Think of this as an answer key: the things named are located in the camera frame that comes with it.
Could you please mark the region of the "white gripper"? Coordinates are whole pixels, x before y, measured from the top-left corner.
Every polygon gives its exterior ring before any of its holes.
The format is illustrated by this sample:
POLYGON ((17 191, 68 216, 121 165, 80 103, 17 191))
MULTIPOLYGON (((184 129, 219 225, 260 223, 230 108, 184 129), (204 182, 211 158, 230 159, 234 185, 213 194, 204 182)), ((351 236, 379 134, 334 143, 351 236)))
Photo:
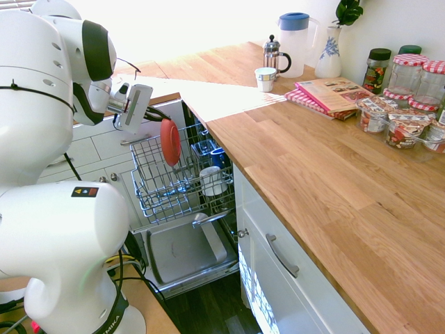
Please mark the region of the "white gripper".
POLYGON ((137 134, 143 118, 153 122, 161 122, 168 116, 161 110, 149 106, 153 93, 151 86, 135 84, 131 87, 127 102, 116 121, 116 129, 137 134))

